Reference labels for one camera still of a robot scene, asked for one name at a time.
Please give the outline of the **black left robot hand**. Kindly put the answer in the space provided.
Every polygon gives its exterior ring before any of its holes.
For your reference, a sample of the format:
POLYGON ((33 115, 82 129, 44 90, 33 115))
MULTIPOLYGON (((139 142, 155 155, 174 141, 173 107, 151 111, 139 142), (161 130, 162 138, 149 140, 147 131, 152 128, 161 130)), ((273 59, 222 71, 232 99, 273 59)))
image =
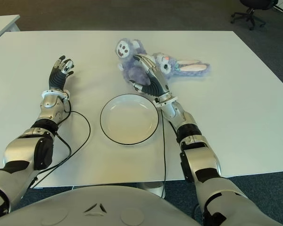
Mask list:
POLYGON ((66 56, 60 56, 55 62, 49 77, 49 88, 64 90, 66 79, 72 75, 74 63, 71 59, 66 59, 66 56))

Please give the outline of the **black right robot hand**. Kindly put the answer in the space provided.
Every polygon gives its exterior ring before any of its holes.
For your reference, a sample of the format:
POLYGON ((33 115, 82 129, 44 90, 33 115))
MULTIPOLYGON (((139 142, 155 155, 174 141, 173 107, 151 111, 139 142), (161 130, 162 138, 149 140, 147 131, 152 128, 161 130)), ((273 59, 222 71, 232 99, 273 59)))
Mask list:
POLYGON ((147 55, 137 54, 134 55, 133 58, 144 68, 146 75, 150 80, 150 85, 141 85, 134 80, 130 80, 136 91, 154 97, 160 97, 170 91, 167 81, 160 68, 158 68, 147 55))

